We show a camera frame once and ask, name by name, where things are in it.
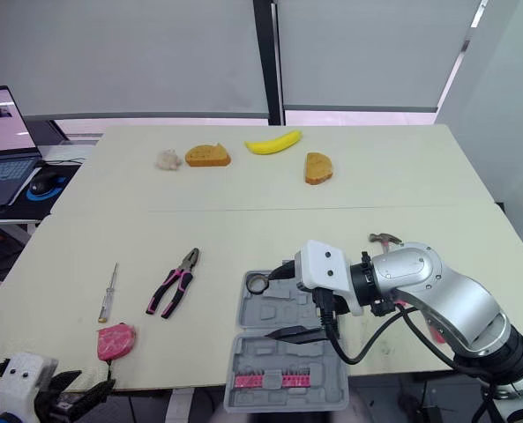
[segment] banana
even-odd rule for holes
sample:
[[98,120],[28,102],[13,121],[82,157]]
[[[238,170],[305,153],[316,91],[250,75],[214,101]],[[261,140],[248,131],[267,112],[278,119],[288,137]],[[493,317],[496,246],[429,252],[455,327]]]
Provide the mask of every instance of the banana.
[[293,130],[288,134],[283,135],[269,141],[263,141],[260,143],[245,143],[245,146],[250,149],[251,152],[255,154],[273,154],[274,152],[281,152],[291,145],[296,144],[300,141],[300,138],[303,136],[302,132],[299,130]]

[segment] toast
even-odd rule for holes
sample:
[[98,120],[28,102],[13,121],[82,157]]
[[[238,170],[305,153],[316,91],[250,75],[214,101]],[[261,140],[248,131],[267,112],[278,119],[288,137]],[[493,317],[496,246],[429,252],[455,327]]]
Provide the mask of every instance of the toast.
[[310,185],[318,185],[333,176],[332,161],[319,152],[309,152],[306,155],[304,180]]
[[197,145],[185,154],[184,159],[191,167],[227,166],[232,161],[222,144]]

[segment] computer mouse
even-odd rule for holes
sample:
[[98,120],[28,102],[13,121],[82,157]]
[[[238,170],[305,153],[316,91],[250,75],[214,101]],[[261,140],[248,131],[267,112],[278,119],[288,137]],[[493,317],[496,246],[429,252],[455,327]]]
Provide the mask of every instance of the computer mouse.
[[30,192],[35,196],[43,196],[57,186],[59,175],[55,172],[37,174],[30,181]]

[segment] hammer head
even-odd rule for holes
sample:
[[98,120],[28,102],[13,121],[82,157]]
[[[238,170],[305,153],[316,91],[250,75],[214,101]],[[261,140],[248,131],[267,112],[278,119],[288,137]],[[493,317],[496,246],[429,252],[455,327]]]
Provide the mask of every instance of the hammer head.
[[400,238],[397,238],[394,235],[384,234],[384,233],[381,233],[381,234],[369,234],[369,241],[370,242],[379,241],[381,244],[386,244],[388,242],[393,242],[395,244],[402,243],[402,240]]

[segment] tabletop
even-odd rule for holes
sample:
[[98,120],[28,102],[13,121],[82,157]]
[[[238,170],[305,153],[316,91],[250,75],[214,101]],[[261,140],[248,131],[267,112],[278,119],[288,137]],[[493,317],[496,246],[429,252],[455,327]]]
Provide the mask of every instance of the tabletop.
[[[96,331],[124,322],[138,332],[134,349],[113,362],[116,388],[162,389],[224,383],[247,270],[272,269],[309,239],[379,254],[369,232],[388,232],[434,248],[454,270],[489,289],[523,333],[523,244],[494,204],[275,211],[159,211],[136,216],[48,216],[0,289],[0,361],[18,351],[59,359],[58,371],[81,369],[72,385],[104,380]],[[147,315],[147,302],[192,248],[201,255],[183,302],[168,320]],[[109,324],[97,323],[119,263]],[[385,320],[366,310],[341,325],[355,355]],[[423,318],[413,315],[423,330]],[[445,353],[450,354],[446,345]],[[389,328],[351,375],[446,368],[403,323]]]
[[[492,197],[444,125],[302,127],[300,142],[255,155],[244,141],[295,128],[123,126],[108,128],[60,196],[53,213],[278,210],[482,204]],[[221,143],[227,167],[177,171],[154,166],[158,152],[179,157],[195,145]],[[304,182],[307,152],[333,164],[331,180]]]

